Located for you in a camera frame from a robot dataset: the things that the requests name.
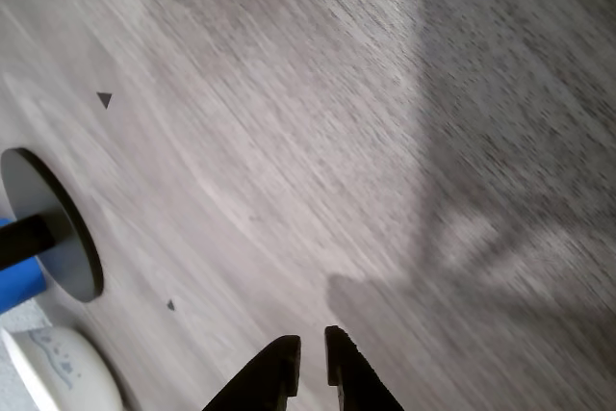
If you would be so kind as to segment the black serrated gripper right finger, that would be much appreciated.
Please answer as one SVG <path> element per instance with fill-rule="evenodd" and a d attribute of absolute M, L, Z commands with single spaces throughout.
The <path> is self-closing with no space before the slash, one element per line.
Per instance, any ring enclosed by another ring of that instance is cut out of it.
<path fill-rule="evenodd" d="M 403 410 L 341 327 L 327 326 L 324 337 L 327 382 L 337 388 L 341 410 Z"/>

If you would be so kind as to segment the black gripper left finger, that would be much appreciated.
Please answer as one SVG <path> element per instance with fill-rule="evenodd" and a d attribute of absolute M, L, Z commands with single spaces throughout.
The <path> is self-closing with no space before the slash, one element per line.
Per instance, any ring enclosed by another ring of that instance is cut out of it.
<path fill-rule="evenodd" d="M 301 341 L 278 337 L 256 354 L 203 408 L 204 411 L 286 410 L 297 395 Z"/>

